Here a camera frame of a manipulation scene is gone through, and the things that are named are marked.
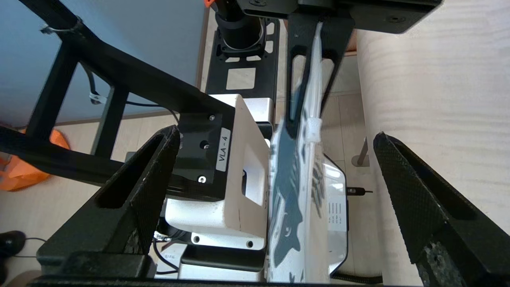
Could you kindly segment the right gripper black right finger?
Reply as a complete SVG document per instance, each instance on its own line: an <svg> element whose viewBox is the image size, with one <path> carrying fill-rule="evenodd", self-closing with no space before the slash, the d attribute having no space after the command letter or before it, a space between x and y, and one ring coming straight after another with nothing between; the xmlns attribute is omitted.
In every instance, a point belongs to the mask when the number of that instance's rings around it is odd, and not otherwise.
<svg viewBox="0 0 510 287"><path fill-rule="evenodd" d="M397 138L373 149L423 285L508 287L509 235Z"/></svg>

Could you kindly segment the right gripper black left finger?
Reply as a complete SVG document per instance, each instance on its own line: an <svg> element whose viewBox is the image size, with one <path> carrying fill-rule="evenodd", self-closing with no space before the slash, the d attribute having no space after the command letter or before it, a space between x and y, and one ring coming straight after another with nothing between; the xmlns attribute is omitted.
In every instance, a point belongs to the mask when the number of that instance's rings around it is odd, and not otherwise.
<svg viewBox="0 0 510 287"><path fill-rule="evenodd" d="M37 258L147 254L179 149L177 126L160 129L38 249Z"/></svg>

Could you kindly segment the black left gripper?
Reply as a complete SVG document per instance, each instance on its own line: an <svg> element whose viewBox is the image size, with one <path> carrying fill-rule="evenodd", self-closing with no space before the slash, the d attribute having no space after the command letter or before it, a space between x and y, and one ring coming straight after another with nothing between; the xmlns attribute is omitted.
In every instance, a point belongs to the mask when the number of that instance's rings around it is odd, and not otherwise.
<svg viewBox="0 0 510 287"><path fill-rule="evenodd" d="M321 30L322 58L333 62L333 69L321 102L324 112L342 59L354 28L388 34L406 33L441 6L441 0L243 0L245 14L286 19L286 131L297 138L300 116L310 77L311 54L316 30L315 18L289 18L292 14L349 15L353 20L324 20ZM304 74L297 95L292 93L293 60L306 57Z"/></svg>

